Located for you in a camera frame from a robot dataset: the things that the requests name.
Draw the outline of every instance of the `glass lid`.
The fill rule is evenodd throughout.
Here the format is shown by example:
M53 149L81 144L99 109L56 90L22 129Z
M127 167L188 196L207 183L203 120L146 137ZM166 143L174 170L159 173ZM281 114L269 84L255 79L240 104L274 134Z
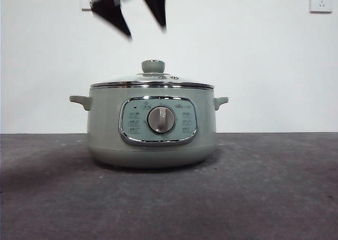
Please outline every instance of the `glass lid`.
M142 62L143 73L133 76L124 76L114 80L92 84L91 88L109 86L132 86L132 85L154 85L154 86L182 86L200 87L213 89L213 85L199 83L180 76L164 73L165 64L160 60L146 60Z

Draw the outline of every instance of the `lid rim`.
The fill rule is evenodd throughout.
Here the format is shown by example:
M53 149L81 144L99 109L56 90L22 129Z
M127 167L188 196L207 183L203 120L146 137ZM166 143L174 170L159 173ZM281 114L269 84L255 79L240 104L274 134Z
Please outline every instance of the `lid rim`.
M104 87L104 86L121 86L121 85L164 85L164 86L181 86L181 87L200 87L214 89L213 85L195 83L195 82L173 82L173 81L113 81L113 82L100 82L90 85L91 88Z

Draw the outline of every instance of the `pot handle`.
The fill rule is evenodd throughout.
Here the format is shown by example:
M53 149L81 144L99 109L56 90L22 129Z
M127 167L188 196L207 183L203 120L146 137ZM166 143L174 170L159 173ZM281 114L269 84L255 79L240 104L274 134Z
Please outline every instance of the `pot handle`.
M213 99L215 110L218 110L222 104L226 104L228 101L229 101L228 97L215 97Z
M85 110L90 110L93 98L87 96L70 96L69 101L82 104Z

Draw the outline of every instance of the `control panel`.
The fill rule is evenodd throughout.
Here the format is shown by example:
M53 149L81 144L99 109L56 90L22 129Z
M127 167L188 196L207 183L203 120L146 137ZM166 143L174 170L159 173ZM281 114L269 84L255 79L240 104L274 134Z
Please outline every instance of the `control panel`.
M145 96L131 98L121 108L119 130L134 145L177 145L191 141L198 121L187 98Z

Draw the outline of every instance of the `pot base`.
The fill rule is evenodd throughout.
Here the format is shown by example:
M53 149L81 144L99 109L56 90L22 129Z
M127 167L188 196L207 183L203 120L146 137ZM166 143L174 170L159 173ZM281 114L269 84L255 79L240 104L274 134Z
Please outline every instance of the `pot base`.
M203 161L215 149L214 145L173 151L117 151L89 147L92 156L103 163L129 168L168 168Z

